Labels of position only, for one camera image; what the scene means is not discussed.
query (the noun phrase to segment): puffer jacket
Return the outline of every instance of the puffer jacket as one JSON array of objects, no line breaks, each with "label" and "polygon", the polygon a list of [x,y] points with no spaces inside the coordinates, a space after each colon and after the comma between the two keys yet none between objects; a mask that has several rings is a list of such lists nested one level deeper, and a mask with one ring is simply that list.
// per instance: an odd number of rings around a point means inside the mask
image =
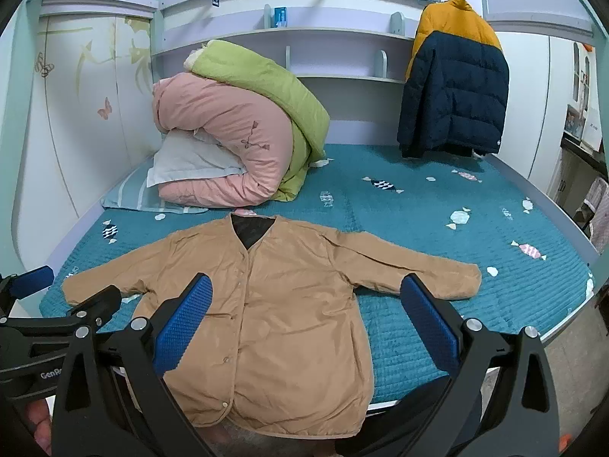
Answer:
[{"label": "puffer jacket", "polygon": [[398,127],[403,156],[497,153],[508,89],[509,69],[491,26],[465,0],[429,5],[406,71]]}]

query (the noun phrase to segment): person's hand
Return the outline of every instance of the person's hand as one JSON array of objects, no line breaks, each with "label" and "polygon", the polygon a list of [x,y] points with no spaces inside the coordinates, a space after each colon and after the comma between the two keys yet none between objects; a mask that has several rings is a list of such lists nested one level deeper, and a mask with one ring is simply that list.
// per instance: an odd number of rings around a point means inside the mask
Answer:
[{"label": "person's hand", "polygon": [[42,449],[51,455],[51,414],[46,400],[37,400],[26,406],[27,418],[36,425],[34,439]]}]

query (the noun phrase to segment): black pants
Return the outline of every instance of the black pants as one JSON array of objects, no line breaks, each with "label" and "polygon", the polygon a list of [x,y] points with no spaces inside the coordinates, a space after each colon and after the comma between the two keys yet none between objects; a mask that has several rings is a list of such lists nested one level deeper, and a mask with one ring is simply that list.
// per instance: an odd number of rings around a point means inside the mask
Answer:
[{"label": "black pants", "polygon": [[[412,390],[388,412],[366,418],[361,431],[351,438],[336,441],[336,452],[345,457],[385,457],[398,455],[442,396],[449,377],[430,381]],[[471,440],[482,417],[482,395],[479,396],[454,443],[457,447]]]}]

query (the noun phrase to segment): blue gripper pad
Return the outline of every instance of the blue gripper pad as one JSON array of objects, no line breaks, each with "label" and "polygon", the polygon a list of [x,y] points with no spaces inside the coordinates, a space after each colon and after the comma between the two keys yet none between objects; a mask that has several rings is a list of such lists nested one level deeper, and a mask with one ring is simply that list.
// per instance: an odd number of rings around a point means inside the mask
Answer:
[{"label": "blue gripper pad", "polygon": [[414,273],[402,280],[400,300],[435,366],[450,375],[456,374],[460,365],[461,339],[456,328],[443,316],[453,324],[461,324],[461,315],[450,302],[435,299]]},{"label": "blue gripper pad", "polygon": [[55,275],[48,266],[24,273],[16,277],[10,284],[10,295],[16,299],[24,299],[33,293],[46,289],[53,284]]},{"label": "blue gripper pad", "polygon": [[213,296],[211,280],[199,273],[177,299],[165,301],[155,313],[163,314],[166,308],[175,308],[163,328],[156,336],[152,365],[155,373],[162,377],[166,371],[178,367],[188,344],[193,338],[203,317],[211,305]]}]

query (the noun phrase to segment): bolt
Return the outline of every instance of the bolt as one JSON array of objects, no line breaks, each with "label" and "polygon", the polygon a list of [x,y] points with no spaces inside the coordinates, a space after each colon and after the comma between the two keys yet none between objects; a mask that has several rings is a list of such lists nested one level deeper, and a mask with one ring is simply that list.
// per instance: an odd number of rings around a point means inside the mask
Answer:
[{"label": "bolt", "polygon": [[470,318],[465,322],[465,326],[471,331],[480,331],[482,329],[482,322],[476,318]]},{"label": "bolt", "polygon": [[142,329],[144,329],[146,327],[146,325],[148,324],[148,320],[146,318],[136,318],[131,322],[131,328],[133,328],[136,331],[140,331]]},{"label": "bolt", "polygon": [[88,326],[79,326],[78,329],[76,330],[76,337],[77,338],[85,338],[87,335],[89,335],[89,327]]},{"label": "bolt", "polygon": [[527,337],[537,338],[539,336],[539,332],[534,326],[525,326],[525,335]]}]

